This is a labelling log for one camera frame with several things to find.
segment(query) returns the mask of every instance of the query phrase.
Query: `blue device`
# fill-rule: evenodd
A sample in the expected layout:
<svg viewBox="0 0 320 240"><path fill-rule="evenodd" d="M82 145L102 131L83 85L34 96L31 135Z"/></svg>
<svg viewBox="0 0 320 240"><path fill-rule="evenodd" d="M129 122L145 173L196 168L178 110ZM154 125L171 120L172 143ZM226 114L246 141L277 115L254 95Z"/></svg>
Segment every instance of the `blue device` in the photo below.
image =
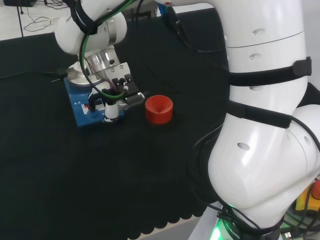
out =
<svg viewBox="0 0 320 240"><path fill-rule="evenodd" d="M95 112L88 110L88 96L92 88L74 86L66 78L64 79L64 84L78 128L105 122L105 106L101 99L95 102Z"/></svg>

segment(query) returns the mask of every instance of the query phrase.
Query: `green cable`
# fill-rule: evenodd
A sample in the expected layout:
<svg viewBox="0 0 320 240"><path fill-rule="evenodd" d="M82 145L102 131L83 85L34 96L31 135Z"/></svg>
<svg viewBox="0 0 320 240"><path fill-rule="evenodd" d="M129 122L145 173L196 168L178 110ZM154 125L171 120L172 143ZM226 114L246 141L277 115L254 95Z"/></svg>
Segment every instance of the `green cable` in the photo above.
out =
<svg viewBox="0 0 320 240"><path fill-rule="evenodd" d="M101 22L99 22L99 25L101 25L104 21L108 20L109 18L112 18L114 15L117 15L118 13L122 12L124 9L126 9L130 4L132 4L135 0L130 0L128 1L122 8L119 9L119 11L115 12L114 14L111 14L110 16L106 17L105 19L103 19ZM86 52L86 47L87 47L87 43L88 43L88 40L89 40L89 35L86 36L85 40L84 40L84 43L83 43L83 48L82 48L82 53L81 53L81 61L82 61L82 64L84 65L84 61L85 61L85 52ZM106 94L104 92L101 92L105 97L107 98L110 98L110 99L119 99L121 98L123 95L125 95L123 92L120 93L119 95L109 95L109 94Z"/></svg>

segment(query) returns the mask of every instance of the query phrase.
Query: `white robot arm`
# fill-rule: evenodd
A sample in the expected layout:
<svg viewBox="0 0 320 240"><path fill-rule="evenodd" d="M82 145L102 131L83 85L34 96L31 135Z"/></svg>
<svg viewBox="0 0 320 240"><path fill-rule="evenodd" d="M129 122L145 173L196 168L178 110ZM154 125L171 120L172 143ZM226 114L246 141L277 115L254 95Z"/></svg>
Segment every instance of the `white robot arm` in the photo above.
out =
<svg viewBox="0 0 320 240"><path fill-rule="evenodd" d="M93 1L83 0L82 5L94 20L121 2L95 0L93 4ZM157 2L167 6L213 5L222 23L229 71L236 75L230 86L230 101L294 116L320 138L320 106L297 108L307 88L307 76L287 80L279 75L265 78L265 75L272 76L273 71L290 68L307 58L301 0ZM117 42L124 38L126 24L122 16L116 19ZM58 25L57 41L63 50L76 54L83 33L72 20L67 20L61 20ZM92 36L88 49L107 47L110 36L106 25L100 26L98 34ZM241 79L252 75L261 76L251 78L256 79L257 84L251 81L252 84L243 85ZM261 229L266 229L281 221L292 202L320 173L320 154L312 136L295 122L283 128L227 113L209 159L208 171L211 184L221 199ZM254 227L241 214L235 214ZM276 235L271 239L282 237Z"/></svg>
<svg viewBox="0 0 320 240"><path fill-rule="evenodd" d="M81 1L84 12L93 21L100 16L106 15L120 3L121 1L119 0L112 2L96 0L94 4L88 0ZM123 86L124 90L127 90L126 98L120 100L101 98L105 107L105 122L116 121L120 112L142 103L145 99L144 95L138 92L132 81L128 64L126 62L120 63L113 47L113 44L117 44L125 38L126 33L127 23L120 12L104 21L97 28L97 33L90 36L85 48L84 67L89 72L89 79L94 85L91 94L88 96L89 111L97 111L95 101L97 96L102 97L102 93L110 94L109 92L113 91L114 94L119 92L118 87L121 86ZM55 37L61 49L66 53L79 54L84 33L73 21L71 15L58 21ZM69 68L69 82L77 88L93 86L85 78L80 66L80 62L77 62Z"/></svg>

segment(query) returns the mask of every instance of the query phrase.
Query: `black cloth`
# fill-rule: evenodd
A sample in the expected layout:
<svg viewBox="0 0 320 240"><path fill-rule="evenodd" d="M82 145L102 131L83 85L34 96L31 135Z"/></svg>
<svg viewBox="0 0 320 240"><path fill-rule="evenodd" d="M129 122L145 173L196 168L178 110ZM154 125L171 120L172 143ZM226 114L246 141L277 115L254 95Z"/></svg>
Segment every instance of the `black cloth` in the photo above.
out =
<svg viewBox="0 0 320 240"><path fill-rule="evenodd" d="M180 20L194 48L224 47L215 10ZM0 77L77 60L53 33L0 41L0 50ZM0 79L0 239L126 240L202 215L185 165L195 142L224 119L228 75L214 65L226 64L225 52L200 56L161 18L138 30L128 24L116 51L147 97L172 99L173 120L152 126L141 105L119 123L77 129L62 81L36 73Z"/></svg>

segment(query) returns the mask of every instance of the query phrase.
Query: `red plastic cup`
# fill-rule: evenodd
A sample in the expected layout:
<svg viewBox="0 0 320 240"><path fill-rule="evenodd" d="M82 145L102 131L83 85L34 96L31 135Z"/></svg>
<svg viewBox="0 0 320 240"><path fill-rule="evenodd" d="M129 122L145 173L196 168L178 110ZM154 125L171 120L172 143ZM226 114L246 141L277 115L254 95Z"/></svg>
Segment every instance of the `red plastic cup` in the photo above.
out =
<svg viewBox="0 0 320 240"><path fill-rule="evenodd" d="M152 124L167 124L171 121L173 112L174 104L166 96L155 95L145 102L145 116Z"/></svg>

